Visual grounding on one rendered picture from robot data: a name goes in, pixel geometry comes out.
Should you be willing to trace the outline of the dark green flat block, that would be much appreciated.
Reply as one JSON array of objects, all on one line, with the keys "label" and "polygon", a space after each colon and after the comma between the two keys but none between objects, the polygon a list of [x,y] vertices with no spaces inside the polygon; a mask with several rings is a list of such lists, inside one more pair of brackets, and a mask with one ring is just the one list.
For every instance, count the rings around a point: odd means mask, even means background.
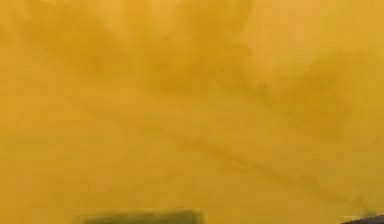
[{"label": "dark green flat block", "polygon": [[196,210],[148,210],[90,214],[73,224],[205,224],[204,214]]}]

